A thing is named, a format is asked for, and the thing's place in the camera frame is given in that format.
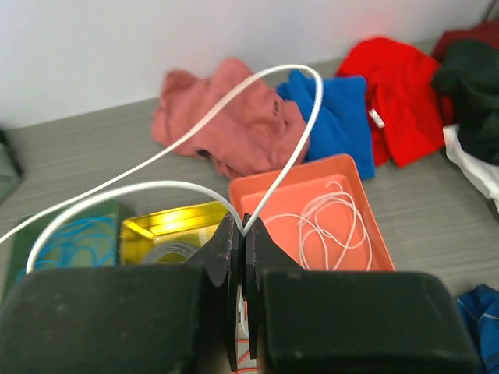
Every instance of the white wall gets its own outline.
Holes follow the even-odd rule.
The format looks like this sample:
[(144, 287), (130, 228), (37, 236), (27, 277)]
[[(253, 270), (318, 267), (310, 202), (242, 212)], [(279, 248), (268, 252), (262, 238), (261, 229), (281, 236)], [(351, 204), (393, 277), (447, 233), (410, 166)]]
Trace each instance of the white wall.
[(0, 122), (10, 127), (157, 96), (165, 70), (318, 62), (357, 40), (470, 26), (489, 0), (1, 0)]

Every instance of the navy blue fabric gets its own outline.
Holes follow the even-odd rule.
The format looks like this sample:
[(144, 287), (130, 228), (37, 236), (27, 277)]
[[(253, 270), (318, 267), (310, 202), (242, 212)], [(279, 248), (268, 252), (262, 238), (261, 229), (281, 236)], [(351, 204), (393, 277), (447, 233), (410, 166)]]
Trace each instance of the navy blue fabric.
[[(374, 176), (366, 87), (366, 80), (361, 76), (324, 80), (324, 98), (310, 133), (305, 161), (346, 153), (355, 160), (360, 178)], [(289, 73), (288, 82), (278, 86), (277, 92), (283, 99), (295, 101), (303, 118), (308, 121), (315, 96), (315, 81), (312, 78), (307, 79), (294, 70)]]
[(499, 374), (499, 291), (481, 284), (462, 295), (458, 307), (482, 358), (478, 373)]

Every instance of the crumpled pink fabric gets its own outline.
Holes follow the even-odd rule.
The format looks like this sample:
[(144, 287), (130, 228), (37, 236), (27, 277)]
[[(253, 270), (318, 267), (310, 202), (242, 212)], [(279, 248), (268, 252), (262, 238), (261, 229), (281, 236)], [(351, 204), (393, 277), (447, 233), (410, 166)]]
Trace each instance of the crumpled pink fabric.
[[(222, 62), (211, 78), (185, 70), (165, 78), (151, 132), (169, 146), (191, 129), (227, 92), (251, 76), (237, 58)], [(283, 168), (305, 129), (293, 101), (282, 100), (259, 79), (236, 96), (195, 136), (175, 149), (182, 156), (209, 157), (218, 172), (238, 178)], [(301, 163), (308, 141), (296, 163)]]

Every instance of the cloth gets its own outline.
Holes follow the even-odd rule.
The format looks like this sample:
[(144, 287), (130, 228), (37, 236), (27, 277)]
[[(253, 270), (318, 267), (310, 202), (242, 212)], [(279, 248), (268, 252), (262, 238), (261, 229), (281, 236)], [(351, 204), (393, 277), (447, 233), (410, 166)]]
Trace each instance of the cloth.
[(468, 30), (445, 31), (431, 55), (442, 62), (449, 46), (463, 39), (482, 41), (491, 47), (499, 48), (499, 21), (484, 22)]
[(464, 152), (458, 140), (458, 125), (444, 127), (447, 157), (487, 199), (492, 199), (499, 212), (499, 166), (488, 164)]
[(438, 67), (413, 46), (384, 37), (360, 42), (339, 67), (337, 76), (366, 78), (376, 166), (392, 158), (404, 167), (444, 146), (442, 127), (453, 115), (451, 101), (430, 85)]
[[(189, 131), (232, 88), (253, 73), (237, 58), (222, 62), (211, 78), (185, 70), (165, 78), (151, 126), (153, 139), (169, 146)], [(220, 174), (237, 178), (283, 168), (305, 129), (292, 101), (259, 79), (237, 95), (177, 154), (209, 158)], [(296, 163), (303, 161), (306, 146)]]
[(12, 145), (0, 130), (0, 202), (13, 193), (23, 180), (23, 170)]
[(462, 149), (499, 165), (499, 50), (481, 41), (456, 41), (432, 84), (454, 101)]
[[(289, 73), (288, 82), (278, 86), (277, 92), (283, 99), (295, 101), (303, 118), (308, 121), (315, 97), (313, 78), (307, 79), (294, 70)], [(374, 176), (365, 95), (366, 80), (361, 76), (324, 80), (324, 96), (310, 133), (306, 161), (346, 153), (355, 160), (360, 178)]]
[(499, 373), (499, 292), (485, 284), (458, 298), (458, 308), (482, 358), (481, 373)]

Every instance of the red plastic container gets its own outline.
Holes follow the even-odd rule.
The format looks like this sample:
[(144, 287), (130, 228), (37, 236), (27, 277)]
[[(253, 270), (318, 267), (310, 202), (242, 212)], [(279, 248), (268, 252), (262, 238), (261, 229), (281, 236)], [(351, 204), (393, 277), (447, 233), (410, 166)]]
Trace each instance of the red plastic container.
[[(229, 198), (241, 217), (244, 213), (253, 213), (278, 174), (279, 171), (272, 171), (231, 181), (228, 187)], [(313, 198), (328, 192), (339, 191), (339, 187), (331, 184), (332, 182), (339, 183), (343, 191), (352, 196), (363, 218), (372, 248), (373, 258), (370, 270), (394, 270), (393, 262), (367, 201), (355, 162), (349, 155), (340, 154), (293, 167), (267, 202), (260, 217), (265, 222), (268, 218), (278, 214), (300, 215), (304, 206)], [(327, 207), (318, 216), (320, 226), (336, 236), (340, 242), (346, 242), (352, 227), (352, 220), (352, 209), (341, 204)], [(299, 263), (299, 219), (282, 217), (269, 222), (266, 227), (272, 239)], [(309, 225), (305, 225), (304, 228), (304, 233), (310, 230)], [(351, 244), (358, 243), (362, 237), (362, 225), (358, 223)], [(329, 238), (326, 238), (326, 244), (329, 269), (332, 270), (343, 247)], [(317, 233), (308, 237), (304, 252), (311, 270), (326, 269), (324, 247)], [(368, 259), (369, 246), (365, 241), (358, 248), (347, 250), (338, 270), (366, 270)]]

